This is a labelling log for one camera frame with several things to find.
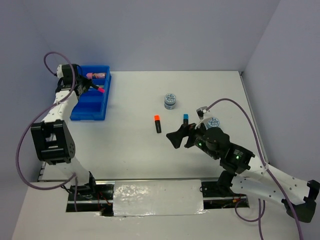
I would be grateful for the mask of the pink capped pencil tube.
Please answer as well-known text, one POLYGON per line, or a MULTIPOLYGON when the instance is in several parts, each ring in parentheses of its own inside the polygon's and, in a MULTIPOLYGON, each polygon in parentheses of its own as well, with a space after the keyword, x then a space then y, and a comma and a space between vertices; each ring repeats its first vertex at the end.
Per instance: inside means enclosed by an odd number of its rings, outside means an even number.
POLYGON ((87 79, 105 79, 106 78, 106 73, 105 72, 99 72, 99 73, 95 73, 95 72, 89 72, 86 74, 86 78, 87 79))

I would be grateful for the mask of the pink capped black highlighter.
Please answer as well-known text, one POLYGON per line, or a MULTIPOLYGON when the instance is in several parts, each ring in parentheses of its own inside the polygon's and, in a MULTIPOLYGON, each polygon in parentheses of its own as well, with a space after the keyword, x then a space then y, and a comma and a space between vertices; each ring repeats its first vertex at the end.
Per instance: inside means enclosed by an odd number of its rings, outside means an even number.
POLYGON ((104 93, 105 92, 105 90, 103 88, 101 88, 101 87, 99 87, 97 85, 93 84, 91 87, 94 88, 95 90, 99 91, 100 93, 104 93))

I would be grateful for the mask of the blue capped black highlighter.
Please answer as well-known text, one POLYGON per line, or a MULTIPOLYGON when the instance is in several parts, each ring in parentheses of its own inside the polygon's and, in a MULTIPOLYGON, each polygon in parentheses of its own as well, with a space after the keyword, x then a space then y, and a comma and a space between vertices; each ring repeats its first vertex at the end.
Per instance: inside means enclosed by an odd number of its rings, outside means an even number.
POLYGON ((185 113, 183 115, 183 125, 188 125, 189 124, 189 115, 185 113))

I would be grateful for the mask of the orange capped black highlighter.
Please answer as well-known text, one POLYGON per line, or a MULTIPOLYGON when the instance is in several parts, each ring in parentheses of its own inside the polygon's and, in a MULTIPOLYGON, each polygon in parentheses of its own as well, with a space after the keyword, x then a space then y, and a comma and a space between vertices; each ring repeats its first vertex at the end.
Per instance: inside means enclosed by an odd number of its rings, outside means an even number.
POLYGON ((154 116, 154 123, 155 123, 156 132, 160 134, 162 132, 162 128, 161 128, 161 121, 160 121, 159 115, 154 116))

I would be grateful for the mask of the blue paint jar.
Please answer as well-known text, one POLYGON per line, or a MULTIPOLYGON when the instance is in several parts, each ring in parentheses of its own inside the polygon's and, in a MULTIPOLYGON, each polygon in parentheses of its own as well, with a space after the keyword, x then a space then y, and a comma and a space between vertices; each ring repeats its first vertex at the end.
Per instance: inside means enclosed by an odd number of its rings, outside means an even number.
POLYGON ((207 129, 210 128, 219 128, 220 127, 220 121, 216 117, 211 117, 205 124, 207 129))
POLYGON ((167 110, 173 110, 176 106, 177 97, 173 93, 167 93, 164 96, 164 107, 167 110))

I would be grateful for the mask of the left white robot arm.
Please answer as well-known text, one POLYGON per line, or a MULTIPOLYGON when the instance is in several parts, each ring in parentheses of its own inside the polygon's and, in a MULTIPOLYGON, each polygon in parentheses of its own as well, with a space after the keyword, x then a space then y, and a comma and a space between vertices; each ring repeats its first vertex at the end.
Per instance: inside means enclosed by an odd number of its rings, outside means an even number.
POLYGON ((54 166, 67 178, 75 174, 77 179, 70 181, 70 192, 91 200, 97 196, 98 187, 92 173, 76 158, 76 144, 68 129, 80 96, 92 86, 92 81, 78 72, 81 70, 77 64, 58 65, 54 107, 41 122, 33 123, 30 130, 38 159, 54 166))

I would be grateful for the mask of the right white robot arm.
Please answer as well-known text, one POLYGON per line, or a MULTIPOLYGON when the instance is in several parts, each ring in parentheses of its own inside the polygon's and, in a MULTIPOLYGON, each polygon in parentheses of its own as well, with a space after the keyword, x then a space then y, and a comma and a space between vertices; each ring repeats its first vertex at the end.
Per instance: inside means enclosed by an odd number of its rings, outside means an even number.
POLYGON ((223 171, 213 190, 223 197, 247 195, 282 206, 286 213, 300 222, 310 223, 316 211, 320 184, 301 180, 264 163, 252 151, 232 143, 219 127, 207 129, 203 124, 183 124, 166 134, 175 149, 183 138, 185 148, 197 147, 219 161, 223 171))

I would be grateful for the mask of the blue plastic compartment bin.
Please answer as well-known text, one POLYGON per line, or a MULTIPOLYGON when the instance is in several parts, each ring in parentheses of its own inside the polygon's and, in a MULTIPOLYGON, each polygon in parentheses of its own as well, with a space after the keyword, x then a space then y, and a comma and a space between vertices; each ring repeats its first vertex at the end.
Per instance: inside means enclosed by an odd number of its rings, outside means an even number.
POLYGON ((102 78, 92 80, 95 85, 104 89, 104 93, 90 87, 86 93, 79 97, 70 119, 72 121, 104 121, 112 79, 110 67, 107 65, 81 65, 78 70, 84 77, 88 73, 104 74, 102 78))

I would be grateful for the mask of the silver foil covered plate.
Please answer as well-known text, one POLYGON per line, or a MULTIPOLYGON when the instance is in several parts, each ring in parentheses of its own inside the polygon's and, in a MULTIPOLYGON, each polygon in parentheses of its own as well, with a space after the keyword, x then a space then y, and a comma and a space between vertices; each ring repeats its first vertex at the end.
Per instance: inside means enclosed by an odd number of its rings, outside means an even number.
POLYGON ((205 213, 201 181, 117 181, 113 214, 117 217, 187 216, 205 213))

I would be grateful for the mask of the black metal base rail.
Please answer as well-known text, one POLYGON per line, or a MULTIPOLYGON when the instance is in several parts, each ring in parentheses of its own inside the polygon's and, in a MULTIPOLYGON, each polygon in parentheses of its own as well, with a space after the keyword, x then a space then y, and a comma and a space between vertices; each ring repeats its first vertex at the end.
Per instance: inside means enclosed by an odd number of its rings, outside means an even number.
POLYGON ((91 195, 69 192, 65 211, 103 217, 187 216, 249 206, 244 194, 220 193, 215 178, 120 180, 97 183, 91 195))

